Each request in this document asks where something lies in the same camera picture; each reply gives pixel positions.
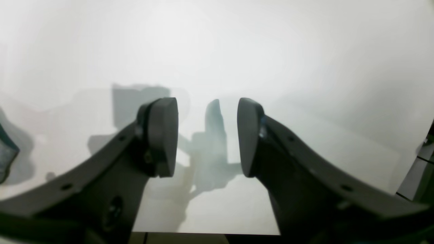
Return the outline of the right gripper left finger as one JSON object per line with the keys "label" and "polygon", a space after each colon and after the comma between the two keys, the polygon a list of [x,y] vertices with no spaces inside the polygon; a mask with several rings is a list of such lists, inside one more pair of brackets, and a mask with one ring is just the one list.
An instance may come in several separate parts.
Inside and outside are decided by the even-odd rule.
{"label": "right gripper left finger", "polygon": [[147,181],[172,177],[178,103],[161,98],[73,170],[1,201],[1,236],[34,244],[126,244]]}

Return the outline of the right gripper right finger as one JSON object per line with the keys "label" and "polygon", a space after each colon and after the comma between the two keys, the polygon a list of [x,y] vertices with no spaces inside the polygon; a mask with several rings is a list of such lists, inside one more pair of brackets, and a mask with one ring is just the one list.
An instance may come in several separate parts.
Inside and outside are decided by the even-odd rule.
{"label": "right gripper right finger", "polygon": [[243,173],[268,191],[288,244],[420,244],[433,241],[433,205],[398,199],[345,173],[295,133],[241,98]]}

